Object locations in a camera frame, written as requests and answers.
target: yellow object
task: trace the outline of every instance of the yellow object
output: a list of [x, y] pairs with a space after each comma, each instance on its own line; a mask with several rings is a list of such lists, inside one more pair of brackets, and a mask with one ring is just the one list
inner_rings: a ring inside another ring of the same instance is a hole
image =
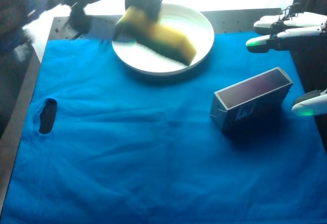
[[152, 22], [143, 10], [136, 7], [127, 9], [117, 27], [134, 37], [138, 43], [187, 66], [196, 55], [196, 49], [186, 34], [159, 22]]

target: gray box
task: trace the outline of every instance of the gray box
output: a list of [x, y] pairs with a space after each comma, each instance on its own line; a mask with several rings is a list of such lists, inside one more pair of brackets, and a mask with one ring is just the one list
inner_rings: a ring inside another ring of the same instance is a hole
[[292, 85], [290, 77], [276, 67], [216, 91], [211, 118], [221, 130], [231, 129], [280, 106]]

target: dark floor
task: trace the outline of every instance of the dark floor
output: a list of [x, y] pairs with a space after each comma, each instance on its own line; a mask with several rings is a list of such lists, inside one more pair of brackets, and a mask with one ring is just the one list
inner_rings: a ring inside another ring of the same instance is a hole
[[33, 95], [39, 68], [40, 62], [34, 53], [18, 95], [14, 111], [0, 139], [0, 213], [4, 204], [26, 112]]

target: box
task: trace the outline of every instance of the box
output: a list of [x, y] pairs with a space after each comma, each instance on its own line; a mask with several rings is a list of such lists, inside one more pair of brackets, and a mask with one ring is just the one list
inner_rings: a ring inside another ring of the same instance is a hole
[[223, 131], [280, 106], [293, 85], [280, 68], [215, 92], [211, 118]]

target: blue cloth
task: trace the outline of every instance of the blue cloth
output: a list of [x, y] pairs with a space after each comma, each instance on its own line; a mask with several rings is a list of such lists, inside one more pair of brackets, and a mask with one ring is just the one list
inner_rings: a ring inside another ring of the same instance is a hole
[[[3, 224], [327, 223], [327, 156], [288, 52], [251, 54], [254, 33], [217, 35], [202, 74], [151, 85], [111, 46], [50, 41], [28, 110]], [[224, 135], [214, 92], [274, 67], [293, 80], [280, 114]], [[47, 98], [53, 130], [40, 135]]]

